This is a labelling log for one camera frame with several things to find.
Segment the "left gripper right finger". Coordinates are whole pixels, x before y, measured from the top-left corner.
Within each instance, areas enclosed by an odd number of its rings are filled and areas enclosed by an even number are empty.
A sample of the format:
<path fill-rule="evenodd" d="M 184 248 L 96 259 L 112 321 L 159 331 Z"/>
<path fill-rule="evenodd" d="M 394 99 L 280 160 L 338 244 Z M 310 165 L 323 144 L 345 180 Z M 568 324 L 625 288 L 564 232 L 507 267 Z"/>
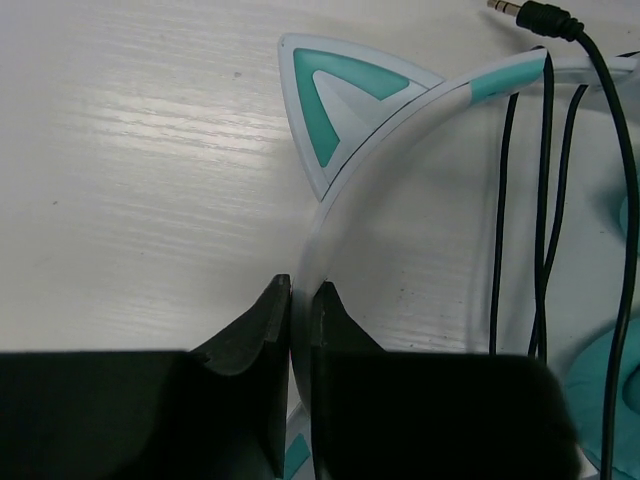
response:
<path fill-rule="evenodd" d="M 576 479 L 561 388 L 519 355 L 391 352 L 332 283 L 312 304 L 311 437 L 319 479 Z"/>

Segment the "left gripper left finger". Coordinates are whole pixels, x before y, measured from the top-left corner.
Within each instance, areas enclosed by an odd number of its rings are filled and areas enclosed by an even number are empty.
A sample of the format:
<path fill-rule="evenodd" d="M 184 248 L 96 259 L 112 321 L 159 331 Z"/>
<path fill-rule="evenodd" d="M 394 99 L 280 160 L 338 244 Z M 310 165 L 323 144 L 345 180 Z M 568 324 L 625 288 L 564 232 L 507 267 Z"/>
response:
<path fill-rule="evenodd" d="M 2 477 L 281 477 L 289 321 L 279 274 L 190 351 L 3 354 Z"/>

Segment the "teal cat ear headphones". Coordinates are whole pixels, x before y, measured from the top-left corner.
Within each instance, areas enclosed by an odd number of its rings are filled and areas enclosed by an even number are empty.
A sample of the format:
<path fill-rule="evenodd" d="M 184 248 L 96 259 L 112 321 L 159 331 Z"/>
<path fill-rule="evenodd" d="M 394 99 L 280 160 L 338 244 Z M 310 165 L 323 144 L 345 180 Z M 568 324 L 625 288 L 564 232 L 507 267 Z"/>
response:
<path fill-rule="evenodd" d="M 287 437 L 309 437 L 310 308 L 312 296 L 346 254 L 356 230 L 416 167 L 419 147 L 430 174 L 426 198 L 437 206 L 461 201 L 437 230 L 455 236 L 475 254 L 440 246 L 427 263 L 429 279 L 465 281 L 470 295 L 489 285 L 486 253 L 491 235 L 476 202 L 488 191 L 489 128 L 461 118 L 512 93 L 531 96 L 543 81 L 544 49 L 521 52 L 453 79 L 382 51 L 302 34 L 278 46 L 281 87 L 293 141 L 318 201 L 292 282 L 292 375 L 299 400 L 287 420 Z M 621 172 L 605 123 L 604 94 L 586 56 L 554 60 L 563 92 L 586 86 L 586 119 L 577 134 L 578 177 L 568 189 L 568 226 L 561 234 L 559 273 L 551 304 L 561 323 L 551 331 L 551 367 L 567 373 L 571 359 L 613 304 L 623 264 L 625 209 L 613 181 Z"/>

